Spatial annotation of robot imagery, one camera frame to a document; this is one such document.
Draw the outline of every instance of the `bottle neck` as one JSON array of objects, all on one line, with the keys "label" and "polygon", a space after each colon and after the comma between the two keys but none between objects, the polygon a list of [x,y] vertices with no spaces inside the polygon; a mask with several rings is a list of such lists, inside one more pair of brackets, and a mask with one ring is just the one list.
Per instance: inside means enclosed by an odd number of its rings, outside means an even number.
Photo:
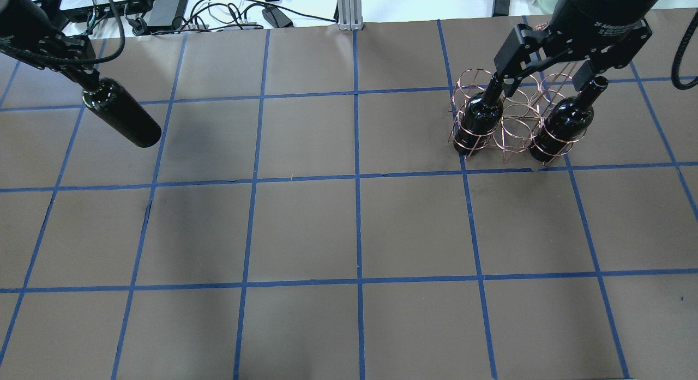
[{"label": "bottle neck", "polygon": [[502,94],[503,85],[504,82],[499,79],[499,75],[496,73],[493,74],[492,79],[489,80],[489,84],[482,94],[482,104],[487,106],[496,104],[499,96]]},{"label": "bottle neck", "polygon": [[573,101],[574,107],[583,110],[589,109],[591,104],[596,101],[596,98],[601,95],[601,92],[606,90],[608,85],[609,82],[605,77],[594,77],[594,79],[591,79],[591,82],[587,83],[576,96],[576,99]]}]

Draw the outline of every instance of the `black cable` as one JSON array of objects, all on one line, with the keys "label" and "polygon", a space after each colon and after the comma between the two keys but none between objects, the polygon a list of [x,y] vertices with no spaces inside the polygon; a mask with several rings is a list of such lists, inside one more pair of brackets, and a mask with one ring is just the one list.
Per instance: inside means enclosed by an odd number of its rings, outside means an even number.
[{"label": "black cable", "polygon": [[[262,25],[250,25],[246,23],[240,23],[238,24],[242,27],[252,27],[252,29],[264,29]],[[162,30],[158,32],[154,32],[151,35],[167,35],[167,34],[181,34],[183,32],[216,32],[217,30],[221,29],[227,29],[230,27],[237,27],[238,25],[224,25],[221,27],[214,27],[212,29],[177,29],[177,30]]]},{"label": "black cable", "polygon": [[94,32],[94,30],[97,28],[97,26],[98,26],[100,23],[102,23],[102,21],[104,21],[104,20],[107,18],[108,15],[109,15],[109,12],[106,12],[106,11],[105,11],[104,13],[102,13],[102,16],[98,17],[97,20],[95,20],[94,24],[92,24],[91,27],[87,27],[87,29],[85,30],[85,32],[82,33],[82,34],[84,34],[84,35],[92,35],[92,33]]},{"label": "black cable", "polygon": [[185,27],[187,24],[191,23],[192,20],[194,21],[194,25],[196,25],[197,28],[200,28],[199,21],[201,21],[202,24],[204,23],[204,21],[201,19],[201,17],[199,17],[199,15],[200,15],[202,12],[204,12],[205,10],[210,10],[211,7],[224,7],[224,8],[226,8],[226,9],[230,12],[230,16],[232,16],[233,20],[232,20],[231,22],[223,22],[223,21],[220,21],[221,23],[224,23],[225,25],[230,25],[230,24],[232,24],[232,23],[234,23],[234,22],[237,23],[237,18],[236,18],[236,15],[235,15],[234,10],[232,10],[232,8],[230,8],[227,4],[220,3],[220,2],[216,2],[216,3],[210,3],[210,4],[207,5],[206,7],[201,8],[201,9],[199,10],[199,12],[195,13],[193,17],[191,17],[189,20],[187,20],[187,21],[184,23],[184,25],[182,26],[182,29],[184,29],[184,27]]},{"label": "black cable", "polygon": [[231,25],[232,23],[237,23],[238,20],[240,18],[242,18],[242,15],[240,14],[240,9],[237,7],[237,5],[235,5],[234,3],[231,2],[231,3],[224,4],[224,5],[225,5],[225,9],[227,9],[227,12],[230,15],[230,17],[232,18],[232,20],[230,20],[229,22],[227,22],[225,20],[221,20],[221,19],[217,18],[216,16],[214,16],[213,13],[211,13],[211,7],[217,7],[217,5],[214,5],[214,4],[222,4],[222,3],[212,3],[211,5],[208,5],[205,8],[208,10],[209,16],[211,16],[217,22],[225,24],[225,25]]},{"label": "black cable", "polygon": [[690,89],[698,85],[698,77],[686,84],[683,84],[681,79],[678,77],[679,69],[681,69],[681,61],[683,61],[683,53],[686,52],[688,43],[691,42],[691,37],[693,37],[693,33],[695,33],[696,28],[698,28],[698,9],[696,9],[696,13],[693,15],[691,23],[688,24],[688,29],[686,29],[686,33],[683,34],[681,43],[678,44],[678,49],[676,50],[676,55],[673,57],[673,63],[671,65],[671,83],[674,87],[681,90]]},{"label": "black cable", "polygon": [[247,11],[250,10],[253,7],[264,7],[266,8],[267,6],[264,3],[251,3],[250,5],[247,5],[247,7],[242,11],[242,17],[247,20]]},{"label": "black cable", "polygon": [[87,22],[94,22],[97,20],[97,0],[92,0],[92,20],[87,20]]},{"label": "black cable", "polygon": [[[194,7],[192,7],[192,9],[191,9],[192,12],[194,12],[194,8],[196,8],[197,5],[199,5],[200,3],[204,2],[204,1],[206,1],[206,0],[199,0],[198,2],[196,2],[194,4]],[[317,20],[324,20],[325,22],[337,23],[337,21],[335,21],[334,19],[327,19],[326,17],[319,17],[319,16],[315,16],[315,15],[308,15],[306,13],[300,13],[300,12],[297,12],[296,10],[292,10],[290,8],[287,8],[287,7],[282,7],[281,5],[276,5],[275,3],[260,2],[259,0],[243,0],[243,1],[260,3],[262,5],[268,5],[269,7],[275,7],[275,8],[279,8],[279,9],[286,9],[287,11],[289,11],[291,13],[295,13],[296,15],[299,15],[299,16],[310,17],[312,19],[317,19]]]},{"label": "black cable", "polygon": [[[117,6],[114,4],[114,0],[108,0],[108,1],[109,1],[110,10],[112,11],[112,13],[114,13],[114,17],[117,17],[119,12],[117,11]],[[101,64],[103,62],[112,61],[113,59],[119,57],[119,55],[122,54],[122,52],[124,51],[125,43],[127,42],[127,38],[125,37],[125,34],[124,34],[124,25],[120,21],[117,21],[117,27],[119,27],[119,47],[111,55],[109,55],[107,57],[102,57],[102,58],[65,59],[65,58],[50,57],[50,56],[45,56],[45,55],[38,55],[37,53],[28,52],[27,50],[18,49],[17,47],[10,45],[9,40],[7,40],[5,43],[3,43],[3,45],[0,45],[0,46],[3,49],[8,50],[10,52],[13,52],[20,57],[27,57],[27,58],[42,60],[43,62],[45,62],[47,64],[64,64],[64,65]]]}]

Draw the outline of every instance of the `wine bottle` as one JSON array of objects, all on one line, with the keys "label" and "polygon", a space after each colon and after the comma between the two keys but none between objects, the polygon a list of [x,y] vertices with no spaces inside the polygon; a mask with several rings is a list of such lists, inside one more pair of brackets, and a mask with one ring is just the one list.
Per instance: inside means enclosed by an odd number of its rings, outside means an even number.
[{"label": "wine bottle", "polygon": [[504,110],[500,96],[503,82],[495,73],[483,92],[473,95],[461,117],[453,147],[465,156],[478,153],[488,141]]},{"label": "wine bottle", "polygon": [[545,119],[545,127],[541,128],[528,146],[531,155],[547,163],[563,151],[570,141],[578,139],[594,119],[591,104],[606,90],[608,84],[605,77],[594,77],[577,96],[560,101]]},{"label": "wine bottle", "polygon": [[82,90],[82,100],[97,117],[138,147],[150,147],[160,140],[160,126],[116,80],[103,77],[95,90]]}]

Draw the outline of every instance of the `metal post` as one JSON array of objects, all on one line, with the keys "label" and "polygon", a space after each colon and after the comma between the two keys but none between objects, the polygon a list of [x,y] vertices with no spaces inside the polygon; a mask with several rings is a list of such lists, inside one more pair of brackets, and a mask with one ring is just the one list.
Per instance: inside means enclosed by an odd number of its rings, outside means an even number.
[{"label": "metal post", "polygon": [[337,10],[340,30],[364,29],[361,0],[337,0]]}]

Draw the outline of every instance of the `blue tape line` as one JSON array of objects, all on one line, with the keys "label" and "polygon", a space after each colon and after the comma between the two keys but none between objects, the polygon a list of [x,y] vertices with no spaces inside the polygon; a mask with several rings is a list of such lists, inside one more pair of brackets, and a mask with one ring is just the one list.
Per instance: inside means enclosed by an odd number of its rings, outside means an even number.
[{"label": "blue tape line", "polygon": [[549,274],[503,274],[484,275],[486,281],[504,280],[557,280],[564,278],[596,278],[596,273],[549,273]]},{"label": "blue tape line", "polygon": [[[451,66],[448,61],[448,52],[446,50],[446,40],[443,36],[443,27],[441,27],[441,20],[436,20],[436,27],[438,28],[439,40],[441,41],[441,51],[443,52],[443,62],[444,68],[446,69],[446,77],[448,77],[449,91],[453,94],[453,82],[451,80]],[[453,109],[453,118],[456,119],[455,108]],[[468,170],[466,168],[466,162],[464,157],[459,154],[459,159],[461,162],[461,174],[463,176],[463,189],[466,195],[466,206],[468,208],[468,223],[471,229],[471,241],[473,242],[473,256],[476,262],[476,271],[478,273],[478,290],[480,296],[480,305],[482,308],[482,323],[484,326],[484,334],[487,342],[487,355],[489,356],[489,368],[492,374],[492,378],[497,380],[497,365],[494,357],[494,346],[492,343],[492,332],[489,323],[489,312],[487,310],[487,298],[484,290],[484,279],[482,277],[482,267],[479,260],[479,249],[478,249],[478,238],[476,232],[476,222],[473,217],[473,205],[471,203],[471,191],[468,185]]]},{"label": "blue tape line", "polygon": [[133,184],[133,185],[94,185],[94,186],[61,186],[58,191],[121,191],[127,189],[145,189],[149,188],[150,184]]},{"label": "blue tape line", "polygon": [[182,181],[182,182],[158,182],[157,187],[167,186],[195,186],[195,185],[227,185],[227,184],[251,184],[251,179],[215,179],[213,181]]},{"label": "blue tape line", "polygon": [[295,182],[295,181],[330,181],[335,179],[354,179],[353,174],[339,174],[338,176],[307,176],[307,177],[277,177],[260,178],[257,182]]},{"label": "blue tape line", "polygon": [[129,316],[130,308],[133,303],[133,291],[135,283],[138,277],[138,269],[140,267],[140,259],[143,253],[143,244],[145,243],[146,231],[148,228],[148,221],[150,220],[150,211],[153,205],[153,199],[155,199],[155,188],[157,188],[158,173],[160,171],[160,163],[163,158],[163,151],[165,149],[165,139],[167,139],[167,130],[170,126],[170,115],[172,114],[172,102],[175,99],[175,92],[177,92],[177,84],[179,82],[179,74],[182,70],[182,61],[184,61],[184,50],[186,48],[186,38],[187,35],[182,37],[182,46],[179,48],[179,60],[177,61],[177,70],[174,72],[174,82],[172,84],[172,91],[170,92],[170,101],[167,104],[167,114],[165,115],[165,124],[163,125],[163,133],[160,137],[160,147],[158,149],[158,156],[155,159],[155,168],[153,169],[153,179],[150,184],[150,194],[148,197],[148,204],[145,208],[145,215],[143,216],[143,224],[140,231],[140,238],[138,239],[138,249],[136,251],[135,260],[133,261],[133,273],[131,274],[130,286],[129,286],[129,296],[127,297],[127,304],[124,309],[124,318],[122,320],[122,328],[119,331],[119,342],[117,342],[117,352],[114,357],[114,365],[112,366],[112,380],[117,380],[117,372],[119,371],[119,362],[122,357],[122,350],[124,348],[124,338],[127,332],[127,327],[129,326]]},{"label": "blue tape line", "polygon": [[591,261],[594,264],[594,270],[599,282],[599,288],[601,290],[601,298],[603,298],[604,306],[606,308],[606,317],[608,318],[609,325],[611,326],[611,335],[613,336],[613,342],[616,345],[616,353],[618,353],[618,361],[621,363],[621,370],[623,370],[623,377],[630,378],[628,372],[628,363],[625,362],[625,354],[623,353],[623,347],[621,346],[621,338],[618,336],[618,330],[616,328],[616,321],[613,317],[613,310],[611,309],[611,303],[608,298],[608,293],[606,292],[606,283],[604,283],[603,274],[601,273],[601,266],[599,265],[599,260],[596,256],[596,248],[594,246],[593,239],[591,238],[591,230],[589,229],[589,224],[586,219],[586,213],[584,212],[584,206],[581,203],[581,196],[579,194],[579,187],[576,184],[576,179],[574,177],[574,171],[571,169],[571,163],[569,163],[569,156],[565,155],[565,164],[567,165],[569,181],[571,182],[571,188],[574,191],[574,199],[576,200],[576,206],[579,209],[579,216],[581,217],[581,224],[584,228],[584,234],[586,236],[586,243],[589,246],[589,253],[591,254]]},{"label": "blue tape line", "polygon": [[46,209],[46,214],[44,216],[43,222],[41,224],[41,229],[37,237],[37,243],[32,251],[32,258],[29,261],[29,266],[27,268],[27,273],[25,274],[25,280],[22,284],[22,289],[20,290],[20,295],[17,298],[17,303],[15,304],[15,310],[12,313],[12,318],[10,319],[10,325],[8,326],[7,333],[5,333],[5,339],[3,340],[2,349],[0,349],[0,365],[5,358],[5,352],[7,352],[7,346],[10,343],[10,337],[12,336],[12,331],[15,328],[15,321],[17,321],[17,316],[20,313],[20,306],[22,306],[22,301],[25,298],[25,293],[27,286],[29,284],[29,279],[32,277],[32,271],[34,264],[37,262],[37,256],[39,253],[39,248],[41,247],[41,242],[43,240],[44,233],[46,231],[46,226],[48,224],[48,219],[51,216],[51,211],[53,210],[53,204],[56,200],[56,195],[58,194],[58,187],[61,185],[61,179],[63,179],[63,174],[65,173],[65,167],[68,165],[68,158],[70,158],[70,151],[73,149],[73,143],[75,142],[75,137],[77,136],[77,130],[80,127],[80,121],[82,121],[82,115],[85,113],[85,107],[80,108],[80,113],[77,115],[75,120],[75,125],[73,126],[73,132],[70,135],[70,141],[68,142],[67,149],[65,150],[65,156],[63,157],[63,163],[61,164],[61,169],[56,178],[56,184],[53,188],[51,194],[51,201]]},{"label": "blue tape line", "polygon": [[601,273],[604,276],[680,275],[698,274],[698,268],[674,268],[668,270],[601,271]]},{"label": "blue tape line", "polygon": [[79,293],[85,291],[129,291],[130,286],[28,287],[27,293]]},{"label": "blue tape line", "polygon": [[361,234],[361,169],[359,168],[359,47],[357,30],[352,30],[354,59],[354,189],[356,190],[356,278],[357,322],[359,331],[359,380],[366,379],[366,348],[364,343],[364,262]]},{"label": "blue tape line", "polygon": [[0,194],[10,194],[14,192],[50,192],[53,188],[50,186],[43,186],[40,188],[2,188],[0,189]]},{"label": "blue tape line", "polygon": [[357,94],[396,94],[400,92],[429,92],[429,91],[449,91],[451,86],[441,87],[416,87],[416,88],[392,88],[392,89],[360,89]]},{"label": "blue tape line", "polygon": [[383,177],[425,177],[425,176],[458,176],[461,171],[415,171],[406,173],[364,173],[361,178],[383,178]]},{"label": "blue tape line", "polygon": [[139,104],[141,105],[165,105],[169,104],[170,101],[167,100],[162,100],[162,101],[138,101]]},{"label": "blue tape line", "polygon": [[12,82],[15,80],[15,76],[17,75],[17,71],[20,69],[20,62],[17,60],[17,64],[15,64],[15,69],[12,70],[12,74],[10,74],[10,79],[7,81],[7,86],[5,86],[5,91],[2,93],[2,97],[0,97],[0,107],[3,106],[5,103],[5,98],[7,98],[7,94],[10,92],[10,87],[12,87]]},{"label": "blue tape line", "polygon": [[693,210],[693,216],[695,217],[696,221],[698,221],[698,207],[696,206],[696,203],[693,199],[693,195],[691,194],[691,191],[688,188],[688,184],[686,183],[686,179],[685,179],[685,177],[683,177],[683,172],[678,167],[678,163],[676,161],[676,156],[674,155],[673,150],[671,149],[671,146],[669,145],[668,139],[666,139],[666,135],[664,134],[663,129],[661,129],[661,124],[659,122],[659,119],[657,118],[654,107],[652,106],[652,102],[650,101],[650,98],[647,95],[647,91],[645,90],[645,87],[643,86],[642,81],[640,80],[640,75],[638,74],[637,68],[635,67],[635,64],[633,62],[630,62],[630,68],[631,68],[631,70],[633,70],[633,75],[635,75],[637,85],[638,85],[638,87],[640,87],[640,92],[642,93],[642,97],[645,99],[645,103],[647,104],[647,109],[649,110],[650,115],[652,116],[652,121],[654,121],[655,126],[657,127],[657,131],[659,132],[659,135],[661,137],[661,141],[663,141],[664,146],[666,147],[666,152],[669,154],[669,157],[671,159],[671,163],[673,163],[674,167],[676,168],[676,172],[678,173],[678,180],[681,182],[681,186],[683,187],[683,191],[686,194],[686,198],[688,199],[688,203],[690,204],[691,209]]},{"label": "blue tape line", "polygon": [[242,269],[242,289],[240,291],[240,308],[237,315],[237,337],[235,339],[235,352],[232,378],[238,380],[240,376],[240,354],[242,350],[242,332],[245,320],[245,303],[247,299],[247,280],[250,273],[250,252],[252,248],[252,225],[255,218],[255,199],[257,196],[257,173],[260,165],[260,147],[262,144],[262,119],[264,118],[264,88],[267,84],[267,64],[269,63],[269,37],[271,33],[267,30],[264,42],[264,64],[262,65],[262,85],[260,86],[260,106],[257,115],[257,141],[255,144],[255,162],[252,172],[252,190],[250,193],[250,209],[247,220],[247,238],[245,243],[245,260]]},{"label": "blue tape line", "polygon": [[354,91],[336,91],[336,92],[306,92],[303,94],[275,94],[264,95],[264,99],[281,99],[281,98],[306,98],[312,96],[339,96],[352,95]]},{"label": "blue tape line", "polygon": [[[666,168],[674,166],[698,166],[698,161],[678,162],[661,162],[655,164],[625,164],[625,165],[582,165],[582,166],[550,166],[541,168],[536,171],[588,171],[588,170],[614,170],[614,169],[631,169],[631,168]],[[499,174],[499,173],[532,173],[531,168],[493,168],[493,169],[472,169],[466,171],[471,176],[472,174]],[[362,173],[361,178],[385,178],[385,177],[429,177],[429,176],[458,176],[462,171],[416,171],[416,172],[398,172],[398,173]],[[336,176],[301,176],[301,177],[270,177],[258,178],[260,182],[295,182],[295,181],[330,181],[335,179],[355,179],[355,174],[337,174]],[[250,184],[252,179],[217,179],[212,181],[181,181],[181,182],[158,182],[157,187],[162,186],[195,186],[195,185],[228,185],[228,184]],[[144,189],[151,187],[152,184],[127,184],[127,185],[88,185],[88,186],[59,186],[58,191],[118,191],[129,189]],[[2,193],[16,192],[48,192],[53,191],[51,186],[33,187],[33,188],[0,188]]]},{"label": "blue tape line", "polygon": [[0,112],[30,112],[40,110],[65,110],[65,109],[80,109],[82,105],[63,105],[63,106],[32,106],[32,107],[6,107],[0,109]]},{"label": "blue tape line", "polygon": [[[656,270],[616,270],[601,271],[602,276],[656,276],[656,275],[692,275],[698,274],[698,268],[668,268]],[[429,283],[443,281],[486,281],[498,280],[551,280],[565,278],[597,278],[596,272],[579,273],[533,273],[533,274],[492,274],[492,275],[437,275],[437,276],[388,276],[387,278],[362,278],[362,284],[395,284],[395,283]],[[169,291],[169,290],[197,290],[215,288],[266,288],[288,286],[326,286],[358,284],[356,278],[344,278],[338,280],[289,280],[289,281],[247,281],[225,283],[201,283],[201,284],[146,284],[136,286],[59,286],[59,287],[27,287],[24,292],[29,293],[68,293],[84,291]],[[22,288],[0,288],[0,294],[20,293]]]},{"label": "blue tape line", "polygon": [[198,102],[222,102],[222,101],[244,101],[249,99],[260,99],[259,95],[252,96],[222,96],[219,98],[190,98],[174,99],[173,104],[197,104]]}]

